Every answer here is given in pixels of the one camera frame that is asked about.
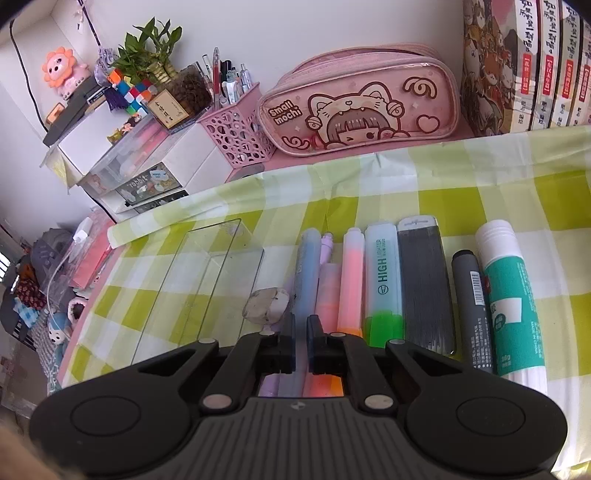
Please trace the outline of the purple cartoon pen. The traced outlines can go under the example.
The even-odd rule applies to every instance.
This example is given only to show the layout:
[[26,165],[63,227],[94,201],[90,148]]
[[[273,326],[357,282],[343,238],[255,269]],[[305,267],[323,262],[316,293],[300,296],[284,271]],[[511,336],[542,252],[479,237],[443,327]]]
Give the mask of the purple cartoon pen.
[[[328,233],[322,236],[322,248],[321,248],[321,257],[320,257],[320,270],[321,266],[324,265],[329,261],[332,256],[332,246],[334,245],[334,240],[332,240],[332,234]],[[290,278],[290,282],[287,283],[288,290],[291,294],[293,294],[294,300],[294,274]],[[277,387],[279,386],[280,377],[283,374],[277,375],[270,375],[263,380],[263,385],[259,389],[259,395],[263,397],[276,397],[277,395]]]

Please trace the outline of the pink orange tall highlighter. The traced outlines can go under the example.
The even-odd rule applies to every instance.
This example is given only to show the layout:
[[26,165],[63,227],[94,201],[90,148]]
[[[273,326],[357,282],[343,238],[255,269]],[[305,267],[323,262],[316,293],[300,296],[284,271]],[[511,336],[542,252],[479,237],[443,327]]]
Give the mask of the pink orange tall highlighter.
[[349,228],[342,244],[338,330],[356,336],[363,335],[363,260],[365,260],[365,235],[359,228]]

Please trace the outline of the pink orange short highlighter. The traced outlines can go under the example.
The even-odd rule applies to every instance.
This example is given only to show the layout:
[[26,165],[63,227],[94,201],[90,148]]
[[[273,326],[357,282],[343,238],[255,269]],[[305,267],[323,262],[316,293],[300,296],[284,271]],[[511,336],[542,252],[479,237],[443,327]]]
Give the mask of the pink orange short highlighter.
[[[321,266],[315,313],[320,318],[325,333],[332,333],[338,328],[341,275],[341,265],[337,263],[325,263]],[[304,394],[312,398],[342,396],[342,381],[334,375],[308,373],[305,377]]]

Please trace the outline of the green cap highlighter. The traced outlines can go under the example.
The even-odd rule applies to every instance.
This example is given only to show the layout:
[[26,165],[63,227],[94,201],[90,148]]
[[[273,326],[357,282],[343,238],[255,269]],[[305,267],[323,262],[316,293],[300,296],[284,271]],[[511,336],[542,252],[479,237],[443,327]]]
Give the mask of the green cap highlighter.
[[393,223],[375,223],[365,236],[363,337],[370,346],[383,348],[405,336],[398,230]]

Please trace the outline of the clear acrylic organizer box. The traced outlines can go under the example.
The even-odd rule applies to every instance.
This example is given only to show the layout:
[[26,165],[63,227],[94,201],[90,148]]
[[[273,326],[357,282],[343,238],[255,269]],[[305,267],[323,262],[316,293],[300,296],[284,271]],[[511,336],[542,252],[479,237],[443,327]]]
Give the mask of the clear acrylic organizer box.
[[256,286],[263,246],[240,219],[193,229],[180,243],[132,358],[138,363],[198,339],[235,345],[259,331],[242,315]]

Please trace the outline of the blue pastel highlighter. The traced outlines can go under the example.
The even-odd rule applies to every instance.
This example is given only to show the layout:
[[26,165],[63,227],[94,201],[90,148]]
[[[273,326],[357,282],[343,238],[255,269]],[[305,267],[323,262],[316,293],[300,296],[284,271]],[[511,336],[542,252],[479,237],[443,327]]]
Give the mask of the blue pastel highlighter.
[[320,275],[322,237],[318,229],[309,228],[301,234],[298,244],[297,263],[294,271],[294,372],[280,377],[277,395],[280,397],[301,397],[304,380],[308,373],[308,316],[315,313],[315,300]]

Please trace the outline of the grey pencil lead case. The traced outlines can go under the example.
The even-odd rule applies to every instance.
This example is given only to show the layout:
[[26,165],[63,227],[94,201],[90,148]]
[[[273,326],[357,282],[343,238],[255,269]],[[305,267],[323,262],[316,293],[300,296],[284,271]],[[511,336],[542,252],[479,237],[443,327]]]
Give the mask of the grey pencil lead case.
[[443,355],[456,351],[451,289],[437,219],[398,223],[405,339]]

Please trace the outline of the black marker pen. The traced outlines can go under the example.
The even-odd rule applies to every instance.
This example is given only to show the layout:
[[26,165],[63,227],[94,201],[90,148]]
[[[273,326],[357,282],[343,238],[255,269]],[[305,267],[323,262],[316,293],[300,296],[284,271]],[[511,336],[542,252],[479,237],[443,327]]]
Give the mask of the black marker pen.
[[452,272],[458,304],[464,361],[494,372],[493,342],[480,265],[471,250],[457,251]]

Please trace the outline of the pink perforated pen holder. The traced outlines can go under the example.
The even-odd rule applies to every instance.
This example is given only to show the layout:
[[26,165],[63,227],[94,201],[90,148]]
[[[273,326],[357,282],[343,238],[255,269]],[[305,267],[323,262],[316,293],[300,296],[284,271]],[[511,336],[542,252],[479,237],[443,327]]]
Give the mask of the pink perforated pen holder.
[[256,82],[235,104],[218,110],[209,109],[197,120],[233,168],[266,160],[256,117],[259,97],[259,82]]

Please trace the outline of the white desktop drawer unit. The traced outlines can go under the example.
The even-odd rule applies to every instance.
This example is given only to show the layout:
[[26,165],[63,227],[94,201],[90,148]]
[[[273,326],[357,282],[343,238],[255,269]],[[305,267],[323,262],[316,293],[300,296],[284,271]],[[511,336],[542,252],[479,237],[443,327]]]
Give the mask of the white desktop drawer unit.
[[[130,116],[97,107],[58,141],[56,147],[78,182],[115,144],[109,139],[120,132]],[[92,195],[116,220],[122,221],[167,200],[191,195],[223,184],[231,166],[197,123],[173,134],[160,144],[140,171],[129,181],[101,196]]]

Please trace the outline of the pink cat pencil case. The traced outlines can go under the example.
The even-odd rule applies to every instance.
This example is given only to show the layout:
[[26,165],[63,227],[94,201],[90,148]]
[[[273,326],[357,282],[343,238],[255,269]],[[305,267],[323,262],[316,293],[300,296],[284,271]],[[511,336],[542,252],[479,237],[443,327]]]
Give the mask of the pink cat pencil case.
[[438,52],[421,44],[363,46],[301,63],[259,99],[267,138],[287,155],[440,140],[460,122],[460,94]]

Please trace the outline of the black flat box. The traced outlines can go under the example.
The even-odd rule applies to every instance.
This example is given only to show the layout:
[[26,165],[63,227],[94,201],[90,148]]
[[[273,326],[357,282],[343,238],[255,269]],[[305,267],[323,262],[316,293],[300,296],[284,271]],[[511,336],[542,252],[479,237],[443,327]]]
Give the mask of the black flat box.
[[106,90],[93,77],[85,79],[68,100],[65,109],[51,124],[43,138],[47,147],[54,145],[68,130],[70,130],[84,115],[88,107],[101,98]]

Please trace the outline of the lucky bamboo plant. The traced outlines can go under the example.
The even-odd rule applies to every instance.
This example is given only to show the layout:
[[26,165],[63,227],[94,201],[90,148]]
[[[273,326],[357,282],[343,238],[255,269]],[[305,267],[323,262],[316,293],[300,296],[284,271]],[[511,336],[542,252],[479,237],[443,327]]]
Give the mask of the lucky bamboo plant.
[[178,72],[172,65],[172,51],[182,36],[182,27],[171,27],[152,17],[145,25],[133,28],[137,35],[127,33],[117,49],[113,67],[127,76],[133,84],[148,80],[157,87],[176,78]]

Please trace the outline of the boxed book set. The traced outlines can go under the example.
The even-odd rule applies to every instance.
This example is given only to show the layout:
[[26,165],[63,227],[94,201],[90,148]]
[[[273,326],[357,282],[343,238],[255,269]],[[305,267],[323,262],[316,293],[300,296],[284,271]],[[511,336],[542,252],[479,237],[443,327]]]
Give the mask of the boxed book set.
[[590,23],[563,0],[463,7],[462,111],[477,136],[590,121]]

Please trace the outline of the pink lion toy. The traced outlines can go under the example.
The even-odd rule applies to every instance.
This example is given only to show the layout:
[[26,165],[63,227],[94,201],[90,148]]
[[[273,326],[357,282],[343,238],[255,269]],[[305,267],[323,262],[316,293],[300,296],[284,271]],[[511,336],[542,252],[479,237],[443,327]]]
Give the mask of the pink lion toy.
[[68,100],[75,90],[91,76],[87,64],[79,64],[72,49],[63,46],[46,55],[42,65],[43,80],[63,99]]

